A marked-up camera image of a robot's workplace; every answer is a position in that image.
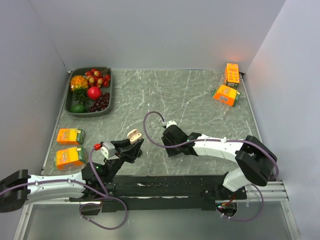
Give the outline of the beige earbud charging case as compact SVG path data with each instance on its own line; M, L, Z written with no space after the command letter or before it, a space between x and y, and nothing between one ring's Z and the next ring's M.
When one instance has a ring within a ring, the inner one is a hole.
M127 134L130 144L133 144L142 138L142 133L136 128Z

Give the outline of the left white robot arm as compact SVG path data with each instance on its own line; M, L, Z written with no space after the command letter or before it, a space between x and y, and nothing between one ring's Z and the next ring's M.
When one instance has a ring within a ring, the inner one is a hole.
M0 181L0 211L13 212L24 205L59 198L93 201L99 193L109 194L110 184L124 163L134 163L142 155L140 138L100 142L93 147L101 151L104 164L89 160L84 168L69 175L39 176L18 170Z

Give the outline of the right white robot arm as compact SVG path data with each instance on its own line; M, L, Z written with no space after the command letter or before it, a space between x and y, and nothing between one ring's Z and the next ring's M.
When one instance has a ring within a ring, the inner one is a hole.
M223 199L230 199L237 190L249 184L266 186L273 170L279 170L277 157L252 135L235 140L196 132L187 135L175 121L168 121L161 140L169 157L178 154L210 156L237 163L238 167L226 173L218 187Z

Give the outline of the dark grape bunch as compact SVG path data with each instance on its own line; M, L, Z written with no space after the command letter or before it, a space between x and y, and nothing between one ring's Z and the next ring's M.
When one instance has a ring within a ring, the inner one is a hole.
M110 103L110 93L106 92L103 93L99 99L95 100L93 104L88 108L90 113L92 112L99 112L106 109Z

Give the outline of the orange juice box left lower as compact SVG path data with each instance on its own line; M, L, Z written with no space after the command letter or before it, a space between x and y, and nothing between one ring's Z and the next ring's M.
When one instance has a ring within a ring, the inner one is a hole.
M58 150L55 154L54 167L63 171L74 167L80 167L88 162L88 153L82 147L70 147Z

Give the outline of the orange juice box left upper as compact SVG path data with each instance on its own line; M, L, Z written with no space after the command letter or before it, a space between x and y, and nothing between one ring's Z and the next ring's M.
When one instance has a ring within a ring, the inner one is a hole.
M85 131L79 128L60 128L56 141L60 145L82 145Z

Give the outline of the green avocado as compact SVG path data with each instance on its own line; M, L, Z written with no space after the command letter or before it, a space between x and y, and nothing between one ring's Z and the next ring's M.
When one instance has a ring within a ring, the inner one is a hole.
M87 107L83 104L74 104L71 106L70 110L71 113L86 113L87 112Z

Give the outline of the red apple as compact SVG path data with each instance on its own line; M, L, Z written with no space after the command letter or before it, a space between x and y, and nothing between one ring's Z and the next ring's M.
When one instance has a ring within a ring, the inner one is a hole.
M87 96L89 99L95 101L95 100L98 100L102 96L102 91L100 88L93 86L87 90Z

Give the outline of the grey fruit tray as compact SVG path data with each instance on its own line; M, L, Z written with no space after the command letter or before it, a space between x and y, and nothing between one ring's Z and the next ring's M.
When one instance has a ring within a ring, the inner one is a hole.
M113 77L109 67L83 67L71 72L65 111L78 118L100 117L113 107Z

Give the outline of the orange juice box tilted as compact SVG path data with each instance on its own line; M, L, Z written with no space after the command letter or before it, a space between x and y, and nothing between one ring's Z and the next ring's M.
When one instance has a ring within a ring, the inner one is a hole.
M234 88L222 84L217 89L214 88L212 90L211 96L228 106L234 107L237 104L241 93Z

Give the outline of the red lychee bunch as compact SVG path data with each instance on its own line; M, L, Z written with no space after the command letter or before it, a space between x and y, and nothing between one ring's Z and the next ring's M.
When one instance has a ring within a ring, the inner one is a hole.
M97 88L108 88L111 85L111 69L104 68L98 70L97 68L92 68L84 73L84 77L88 81L90 87Z

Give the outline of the orange pineapple toy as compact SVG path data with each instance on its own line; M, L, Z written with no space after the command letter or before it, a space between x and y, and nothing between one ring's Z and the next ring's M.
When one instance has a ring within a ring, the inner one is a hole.
M76 75L70 80L70 90L73 93L73 98L79 104L84 105L88 102L87 92L89 84L87 79L82 75Z

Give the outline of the orange juice box far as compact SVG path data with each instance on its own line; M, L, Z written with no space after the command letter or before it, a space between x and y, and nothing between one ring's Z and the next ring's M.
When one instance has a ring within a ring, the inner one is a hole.
M224 85L237 89L240 84L239 66L235 63L227 63L225 67Z

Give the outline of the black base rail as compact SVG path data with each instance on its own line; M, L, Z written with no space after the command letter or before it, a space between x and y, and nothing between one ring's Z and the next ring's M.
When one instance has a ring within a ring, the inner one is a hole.
M223 187L224 175L116 175L105 185L112 199L102 201L102 212L201 209L214 211L216 202L247 199L241 187L232 192Z

